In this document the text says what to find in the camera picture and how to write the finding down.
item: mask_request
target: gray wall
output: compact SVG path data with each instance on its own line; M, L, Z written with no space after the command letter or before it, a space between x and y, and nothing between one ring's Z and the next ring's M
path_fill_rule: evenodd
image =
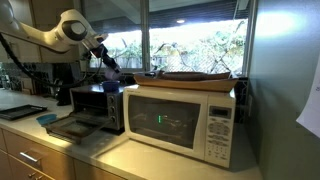
M246 125L265 180L320 179L320 138L296 122L319 53L319 0L259 0Z

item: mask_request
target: countertop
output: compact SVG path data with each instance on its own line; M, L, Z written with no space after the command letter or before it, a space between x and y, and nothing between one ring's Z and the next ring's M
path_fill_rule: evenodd
M56 103L54 99L0 89L0 109L25 104L48 107L46 112L14 121L0 119L0 128L128 179L262 180L242 124L235 124L231 166L226 169L128 139L125 133L114 135L100 130L80 145L49 136L36 117L56 113L59 118L72 112L71 105Z

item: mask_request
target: microwave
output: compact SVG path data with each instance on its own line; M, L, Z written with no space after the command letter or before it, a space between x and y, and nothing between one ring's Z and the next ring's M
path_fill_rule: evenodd
M235 104L234 90L126 86L125 133L130 139L228 168Z

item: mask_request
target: cabinet drawer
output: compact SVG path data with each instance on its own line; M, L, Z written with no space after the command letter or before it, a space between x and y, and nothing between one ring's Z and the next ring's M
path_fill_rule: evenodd
M41 179L41 180L52 180L52 178L46 176L40 171L36 171L32 167L24 164L23 162L9 156L10 166L12 170L13 180L29 180L29 179Z
M3 130L8 153L54 179L74 180L71 157Z
M12 179L8 154L0 150L0 179Z
M74 161L77 180L124 180L124 178L96 168L90 164L78 161L76 159Z
M0 149L3 151L7 151L6 143L4 142L2 129L0 129Z

